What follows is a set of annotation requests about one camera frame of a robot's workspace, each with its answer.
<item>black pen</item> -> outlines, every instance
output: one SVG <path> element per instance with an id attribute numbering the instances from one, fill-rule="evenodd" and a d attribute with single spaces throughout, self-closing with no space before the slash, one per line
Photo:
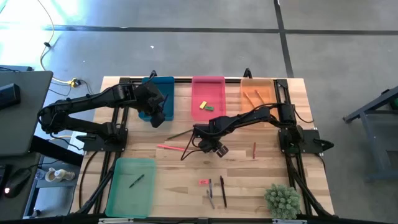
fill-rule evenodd
<path id="1" fill-rule="evenodd" d="M 209 179 L 209 186 L 210 186 L 210 197 L 213 198 L 213 186 L 211 186 L 211 179 Z"/>
<path id="2" fill-rule="evenodd" d="M 131 188 L 132 186 L 134 186 L 134 184 L 136 184 L 136 183 L 137 183 L 139 180 L 141 180 L 143 177 L 144 177 L 144 174 L 142 174 L 140 177 L 138 177 L 138 179 L 137 179 L 136 181 L 134 181 L 134 183 L 132 183 L 132 184 L 130 185 L 129 188 Z"/>
<path id="3" fill-rule="evenodd" d="M 225 189 L 224 189 L 224 179 L 223 176 L 220 176 L 221 181 L 221 189 L 223 191 L 223 199 L 224 199 L 224 206 L 226 207 L 226 198 L 225 198 Z"/>

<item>desk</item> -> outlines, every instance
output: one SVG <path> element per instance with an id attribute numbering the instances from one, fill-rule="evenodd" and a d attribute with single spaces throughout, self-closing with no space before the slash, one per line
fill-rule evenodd
<path id="1" fill-rule="evenodd" d="M 52 75 L 50 71 L 0 72 L 0 86 L 15 83 L 21 93 L 21 103 L 0 110 L 0 164 L 12 165 L 11 173 L 38 164 L 40 154 L 77 166 L 81 164 L 80 155 L 34 136 L 37 112 L 43 107 Z M 39 192 L 34 184 L 36 170 L 37 167 L 30 168 L 32 174 L 15 198 L 6 198 L 0 193 L 0 220 L 31 215 Z"/>
<path id="2" fill-rule="evenodd" d="M 104 77 L 101 90 L 119 83 L 120 77 Z M 303 119 L 311 120 L 311 111 L 301 78 L 288 79 L 290 98 Z M 226 84 L 226 110 L 228 116 L 240 113 L 240 84 Z M 164 122 L 157 129 L 138 118 L 135 110 L 129 110 L 127 128 L 129 136 L 123 157 L 152 158 L 157 164 L 152 217 L 219 217 L 219 218 L 270 218 L 264 200 L 265 189 L 271 184 L 289 185 L 285 157 L 279 149 L 277 128 L 267 123 L 257 123 L 235 130 L 221 139 L 229 153 L 219 158 L 215 153 L 196 152 L 180 161 L 180 151 L 156 147 L 157 144 L 185 147 L 191 134 L 187 133 L 170 141 L 165 139 L 192 128 L 197 123 L 191 119 L 191 83 L 175 84 L 174 120 Z M 95 111 L 94 122 L 111 121 L 113 109 Z M 313 128 L 297 119 L 304 129 Z M 257 142 L 256 159 L 252 159 L 253 142 Z M 91 155 L 85 156 L 80 173 Z M 82 203 L 86 202 L 100 179 L 104 153 L 99 152 L 87 168 L 82 186 Z M 307 184 L 324 208 L 333 213 L 328 183 L 322 162 L 314 155 L 303 155 Z M 220 175 L 224 177 L 228 208 L 224 208 L 220 187 Z M 200 186 L 200 179 L 212 179 L 213 200 L 211 208 L 206 196 L 208 186 Z M 78 210 L 78 190 L 72 212 Z M 105 188 L 101 212 L 106 206 L 109 188 Z"/>

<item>pink bin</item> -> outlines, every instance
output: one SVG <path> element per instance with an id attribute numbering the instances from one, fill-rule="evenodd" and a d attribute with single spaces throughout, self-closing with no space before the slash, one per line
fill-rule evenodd
<path id="1" fill-rule="evenodd" d="M 213 111 L 200 109 L 206 101 L 206 106 L 214 107 Z M 191 114 L 195 121 L 208 121 L 226 115 L 225 79 L 224 77 L 193 77 Z"/>

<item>succulent plant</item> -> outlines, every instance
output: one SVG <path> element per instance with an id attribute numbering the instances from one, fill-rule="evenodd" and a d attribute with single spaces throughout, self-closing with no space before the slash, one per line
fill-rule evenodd
<path id="1" fill-rule="evenodd" d="M 273 218 L 294 219 L 300 213 L 300 195 L 293 187 L 272 184 L 264 197 Z"/>

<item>concrete floor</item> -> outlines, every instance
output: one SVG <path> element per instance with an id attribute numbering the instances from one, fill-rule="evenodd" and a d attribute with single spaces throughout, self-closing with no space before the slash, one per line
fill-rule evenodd
<path id="1" fill-rule="evenodd" d="M 54 23 L 115 27 L 277 29 L 273 0 L 42 0 Z M 286 29 L 398 30 L 395 0 L 280 0 Z M 30 65 L 49 31 L 36 1 L 9 1 L 0 13 L 0 64 Z M 398 35 L 288 34 L 294 77 L 304 78 L 315 124 L 335 143 L 325 153 L 337 215 L 398 222 L 398 182 L 365 183 L 375 171 L 359 121 L 341 118 L 398 84 Z M 64 80 L 86 80 L 99 91 L 105 75 L 287 77 L 279 34 L 57 31 L 45 67 Z M 66 93 L 67 87 L 51 85 Z M 70 97 L 87 92 L 73 89 Z M 45 104 L 63 98 L 49 92 Z M 92 119 L 93 112 L 76 114 Z M 44 136 L 40 130 L 37 135 Z"/>

